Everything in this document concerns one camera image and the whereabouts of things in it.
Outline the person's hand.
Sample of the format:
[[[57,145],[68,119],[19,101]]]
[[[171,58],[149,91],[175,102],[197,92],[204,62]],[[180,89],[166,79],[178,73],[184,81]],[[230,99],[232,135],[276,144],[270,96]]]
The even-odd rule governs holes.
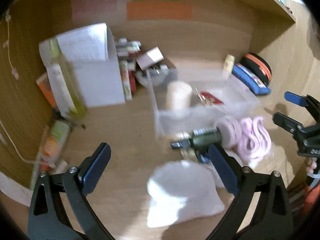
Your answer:
[[[307,175],[313,174],[314,170],[317,168],[317,163],[316,163],[316,159],[314,158],[309,158],[306,161],[306,173]]]

